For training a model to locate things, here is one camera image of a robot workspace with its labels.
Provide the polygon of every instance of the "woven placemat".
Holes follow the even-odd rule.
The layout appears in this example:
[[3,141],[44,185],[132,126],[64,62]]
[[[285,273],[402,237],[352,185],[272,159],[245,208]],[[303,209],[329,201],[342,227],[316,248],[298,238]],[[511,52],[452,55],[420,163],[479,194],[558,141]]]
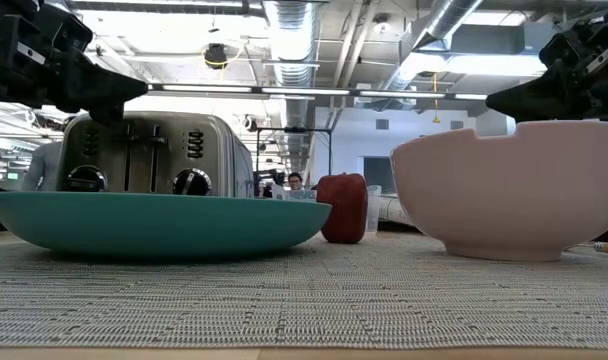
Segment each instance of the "woven placemat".
[[0,346],[608,349],[608,257],[472,260],[422,236],[224,264],[0,245]]

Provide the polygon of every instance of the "teal plate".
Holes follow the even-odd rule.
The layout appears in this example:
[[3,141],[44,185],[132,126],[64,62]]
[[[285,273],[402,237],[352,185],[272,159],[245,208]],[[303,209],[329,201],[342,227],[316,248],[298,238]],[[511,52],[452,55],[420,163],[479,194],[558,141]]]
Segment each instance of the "teal plate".
[[264,199],[0,192],[0,222],[47,249],[119,257],[246,257],[313,237],[325,204]]

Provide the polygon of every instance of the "wooden table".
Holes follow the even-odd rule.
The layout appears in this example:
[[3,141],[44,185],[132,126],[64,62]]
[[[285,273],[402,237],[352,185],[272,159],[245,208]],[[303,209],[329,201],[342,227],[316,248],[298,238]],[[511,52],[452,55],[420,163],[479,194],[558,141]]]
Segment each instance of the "wooden table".
[[[378,238],[410,237],[410,234],[380,233]],[[0,233],[0,246],[18,242]],[[473,348],[447,350],[348,350],[348,349],[239,349],[239,350],[152,350],[152,349],[30,349],[0,348],[0,360],[608,360],[608,351],[576,349]]]

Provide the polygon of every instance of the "stainless steel toaster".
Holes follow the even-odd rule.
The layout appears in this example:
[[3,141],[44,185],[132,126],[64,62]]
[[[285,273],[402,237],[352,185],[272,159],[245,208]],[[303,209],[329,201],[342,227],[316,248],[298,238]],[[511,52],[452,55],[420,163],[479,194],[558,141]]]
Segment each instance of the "stainless steel toaster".
[[253,196],[251,153],[222,119],[126,112],[116,127],[88,115],[66,129],[60,191]]

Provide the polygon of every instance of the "exposed ceiling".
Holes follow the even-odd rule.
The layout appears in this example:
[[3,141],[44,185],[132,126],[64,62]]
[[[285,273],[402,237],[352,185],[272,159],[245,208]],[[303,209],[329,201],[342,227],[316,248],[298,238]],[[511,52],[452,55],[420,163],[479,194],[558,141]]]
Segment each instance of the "exposed ceiling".
[[[347,24],[350,23],[349,15],[355,1],[359,0],[332,0],[319,3],[317,18],[320,26],[314,38],[314,63],[317,67],[311,86],[334,85],[334,75],[347,33]],[[262,3],[259,0],[248,2],[250,15],[246,16],[235,15],[242,1],[53,0],[51,2],[68,6],[94,31],[95,39],[89,45],[87,55],[100,66],[113,71],[144,79],[149,83],[271,86],[276,84],[275,70],[279,65],[272,63],[274,61],[271,56],[273,33],[267,20],[262,16]],[[406,41],[409,24],[428,15],[432,4],[432,0],[372,1],[371,7],[374,8],[375,19],[387,25],[375,27],[376,24],[373,22],[358,21],[358,25],[367,27],[369,31],[355,69],[347,81],[348,85],[355,87],[358,84],[369,84],[372,88],[377,88],[385,82],[403,60],[400,44]],[[500,29],[515,28],[524,22],[529,22],[550,24],[549,28],[552,28],[554,21],[574,19],[606,8],[608,1],[600,0],[487,0],[482,2],[464,24],[495,26],[494,29]],[[204,63],[203,55],[208,44],[211,43],[225,45],[229,61],[225,70],[213,70]],[[292,43],[294,47],[297,46],[297,39],[292,39]],[[447,57],[450,55],[458,54],[446,53]],[[490,70],[492,69],[488,66],[485,69],[485,71]],[[444,71],[436,77],[416,76],[411,86],[425,91],[488,94],[534,76],[510,76],[510,74],[490,72],[492,74],[484,75],[484,71],[468,73]],[[260,125],[281,126],[284,120],[280,119],[282,102],[283,100],[276,99],[147,96],[127,104],[126,108],[215,114],[231,124],[234,131],[254,151],[255,135],[243,128],[240,119],[250,115],[257,119]],[[317,97],[311,105],[327,105],[328,102],[328,98]],[[433,103],[433,100],[418,100],[414,108],[421,112],[431,108]],[[475,101],[443,101],[440,108],[467,110],[475,116],[483,105]],[[0,139],[0,153],[3,156],[27,156],[37,145],[50,141],[29,139],[28,135],[34,137],[56,134],[31,125],[30,121],[33,117],[28,115],[28,110],[21,105],[0,104],[0,134],[17,135],[10,142]],[[60,121],[67,116],[53,108],[46,108],[41,113]],[[275,154],[276,157],[272,159],[274,160],[272,163],[263,165],[264,168],[276,167],[275,165],[281,161],[280,154],[288,155],[284,153],[285,147],[280,145],[283,141],[280,140],[279,134],[274,135],[277,144],[270,145],[267,153]],[[306,149],[307,147],[304,146],[297,152],[305,157]],[[18,160],[17,164],[11,163],[11,166],[21,166],[21,164],[25,164],[24,159]]]

